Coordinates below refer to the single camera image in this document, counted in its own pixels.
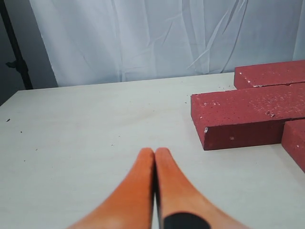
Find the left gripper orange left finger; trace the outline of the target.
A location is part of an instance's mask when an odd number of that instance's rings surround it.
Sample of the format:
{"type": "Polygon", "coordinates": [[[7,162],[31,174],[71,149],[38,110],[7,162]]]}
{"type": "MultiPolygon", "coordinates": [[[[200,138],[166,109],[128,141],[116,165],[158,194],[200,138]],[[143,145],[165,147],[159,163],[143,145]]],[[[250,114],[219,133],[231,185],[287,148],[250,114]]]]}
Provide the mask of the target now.
{"type": "Polygon", "coordinates": [[[140,150],[119,186],[70,229],[150,229],[153,217],[154,152],[140,150]]]}

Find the left gripper black orange right finger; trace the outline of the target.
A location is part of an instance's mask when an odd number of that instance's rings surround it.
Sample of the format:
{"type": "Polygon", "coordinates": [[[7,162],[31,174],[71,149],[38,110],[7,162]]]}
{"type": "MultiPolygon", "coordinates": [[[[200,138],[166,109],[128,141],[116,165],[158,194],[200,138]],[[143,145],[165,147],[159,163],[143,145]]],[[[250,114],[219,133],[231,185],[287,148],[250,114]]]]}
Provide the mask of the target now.
{"type": "Polygon", "coordinates": [[[186,178],[168,148],[155,151],[161,229],[239,229],[241,223],[205,198],[186,178]]]}

